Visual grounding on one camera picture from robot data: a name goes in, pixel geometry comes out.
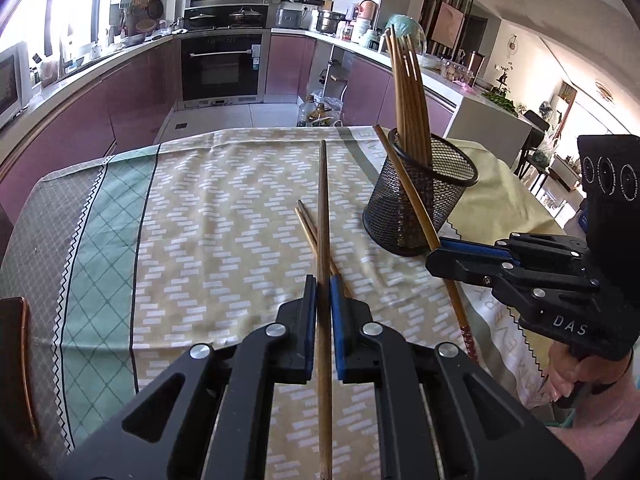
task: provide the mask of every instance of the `sink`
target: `sink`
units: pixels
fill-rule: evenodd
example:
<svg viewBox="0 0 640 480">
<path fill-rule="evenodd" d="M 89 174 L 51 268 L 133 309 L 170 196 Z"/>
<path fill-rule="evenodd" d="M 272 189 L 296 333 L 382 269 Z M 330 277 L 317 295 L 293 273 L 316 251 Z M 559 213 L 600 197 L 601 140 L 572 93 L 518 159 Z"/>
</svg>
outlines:
<svg viewBox="0 0 640 480">
<path fill-rule="evenodd" d="M 101 56 L 97 59 L 92 59 L 91 61 L 87 61 L 82 63 L 81 66 L 79 66 L 78 68 L 76 68 L 75 70 L 72 70 L 71 72 L 69 72 L 68 74 L 66 74 L 65 76 L 61 77 L 60 79 L 58 79 L 58 81 L 64 81 L 65 79 L 79 74 L 81 72 L 84 72 L 84 70 L 87 70 L 88 68 L 91 68 L 92 66 L 100 63 L 101 61 L 104 61 L 105 59 L 109 59 L 111 56 L 114 56 L 114 54 L 117 54 L 118 52 L 122 52 L 122 50 L 119 50 L 117 52 L 110 52 L 109 54 L 105 54 L 104 56 Z"/>
</svg>

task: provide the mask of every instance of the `chopstick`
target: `chopstick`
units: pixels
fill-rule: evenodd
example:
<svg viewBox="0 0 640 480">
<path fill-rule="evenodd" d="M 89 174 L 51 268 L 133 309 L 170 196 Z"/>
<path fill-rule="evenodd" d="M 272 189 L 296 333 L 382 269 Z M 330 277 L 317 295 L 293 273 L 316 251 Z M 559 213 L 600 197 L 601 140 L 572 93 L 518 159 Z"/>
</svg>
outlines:
<svg viewBox="0 0 640 480">
<path fill-rule="evenodd" d="M 400 147 L 420 164 L 431 165 L 429 113 L 422 73 L 410 36 L 398 38 L 392 26 L 385 33 L 396 87 L 396 121 Z"/>
<path fill-rule="evenodd" d="M 306 241 L 309 243 L 309 246 L 313 250 L 314 254 L 318 256 L 318 228 L 316 227 L 316 222 L 314 221 L 311 213 L 306 208 L 306 205 L 302 200 L 298 200 L 298 207 L 295 208 L 296 215 L 298 215 L 298 220 L 302 225 L 302 228 L 305 231 Z M 334 263 L 334 259 L 331 258 L 331 274 L 332 276 L 339 276 L 342 284 L 344 285 L 344 295 L 347 298 L 353 298 L 353 294 L 351 293 L 351 289 L 349 288 L 349 284 L 344 281 L 344 278 L 340 274 L 340 269 Z"/>
<path fill-rule="evenodd" d="M 414 183 L 409 178 L 409 175 L 402 165 L 402 162 L 400 162 L 398 155 L 396 155 L 396 151 L 391 146 L 391 142 L 389 142 L 389 140 L 386 138 L 386 135 L 382 131 L 382 128 L 380 128 L 380 126 L 374 126 L 373 128 L 378 134 L 380 142 L 382 142 L 382 145 L 385 147 L 386 155 L 394 165 L 394 168 L 396 168 L 396 173 L 400 178 L 400 182 L 402 182 L 404 192 L 407 194 L 411 205 L 414 207 L 415 214 L 418 217 L 420 227 L 422 228 L 422 232 L 424 232 L 425 238 L 427 238 L 430 249 L 432 251 L 437 249 L 438 247 L 440 247 L 440 239 L 438 238 L 438 234 L 433 227 L 431 218 L 429 217 L 427 210 L 425 209 L 424 204 L 422 203 L 422 200 L 418 195 L 418 192 L 415 190 Z M 465 308 L 462 305 L 462 300 L 460 299 L 460 293 L 456 286 L 456 282 L 454 282 L 453 280 L 444 280 L 444 284 L 447 287 L 447 293 L 449 294 L 453 311 L 456 314 L 456 319 L 458 320 L 460 332 L 462 333 L 462 339 L 465 342 L 466 352 L 471 360 L 477 363 L 478 354 L 476 353 L 476 344 L 471 333 L 469 320 L 466 317 Z"/>
<path fill-rule="evenodd" d="M 331 310 L 329 250 L 329 191 L 326 168 L 326 142 L 320 143 L 318 177 L 318 326 L 316 355 L 318 356 L 318 429 L 320 447 L 320 480 L 332 478 L 332 373 L 331 373 Z"/>
</svg>

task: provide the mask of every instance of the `green plant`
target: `green plant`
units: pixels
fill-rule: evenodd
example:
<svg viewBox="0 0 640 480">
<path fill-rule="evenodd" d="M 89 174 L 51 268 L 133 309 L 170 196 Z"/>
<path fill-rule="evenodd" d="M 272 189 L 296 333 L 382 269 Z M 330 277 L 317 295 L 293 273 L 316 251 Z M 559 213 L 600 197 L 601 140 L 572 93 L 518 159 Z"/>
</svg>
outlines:
<svg viewBox="0 0 640 480">
<path fill-rule="evenodd" d="M 518 116 L 516 108 L 513 106 L 513 101 L 507 99 L 506 97 L 494 93 L 494 92 L 484 92 L 482 97 L 489 99 L 494 104 L 497 104 L 503 110 L 508 111 L 511 115 Z"/>
</svg>

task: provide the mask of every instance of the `patterned tablecloth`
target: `patterned tablecloth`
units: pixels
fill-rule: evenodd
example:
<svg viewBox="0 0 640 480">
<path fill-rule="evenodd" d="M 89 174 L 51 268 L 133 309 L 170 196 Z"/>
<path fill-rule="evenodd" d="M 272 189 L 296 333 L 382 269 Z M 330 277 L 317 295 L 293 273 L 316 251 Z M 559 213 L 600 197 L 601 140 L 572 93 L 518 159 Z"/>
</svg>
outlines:
<svg viewBox="0 0 640 480">
<path fill-rule="evenodd" d="M 293 209 L 301 198 L 315 211 L 321 138 L 332 251 L 357 299 L 409 341 L 462 346 L 424 258 L 393 256 L 362 227 L 384 161 L 372 128 L 222 130 L 74 166 L 36 185 L 0 269 L 1 297 L 31 304 L 34 452 L 49 470 L 192 343 L 239 342 L 302 295 L 315 265 Z M 504 163 L 456 143 L 479 181 L 441 234 L 561 233 Z M 482 362 L 525 405 L 540 402 L 548 341 L 526 340 L 488 290 L 462 291 Z M 317 404 L 315 380 L 276 386 L 268 478 L 318 471 Z M 336 478 L 377 477 L 372 384 L 334 381 L 334 439 Z"/>
</svg>

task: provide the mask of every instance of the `oven handle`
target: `oven handle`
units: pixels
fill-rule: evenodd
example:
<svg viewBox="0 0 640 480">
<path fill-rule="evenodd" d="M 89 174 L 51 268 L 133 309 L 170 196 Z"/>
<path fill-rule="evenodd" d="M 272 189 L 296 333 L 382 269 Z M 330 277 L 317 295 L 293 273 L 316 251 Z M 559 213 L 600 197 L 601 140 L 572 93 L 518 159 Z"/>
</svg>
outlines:
<svg viewBox="0 0 640 480">
<path fill-rule="evenodd" d="M 189 54 L 189 57 L 222 56 L 223 54 L 251 54 L 249 50 L 232 50 L 231 52 L 206 52 L 205 54 Z"/>
</svg>

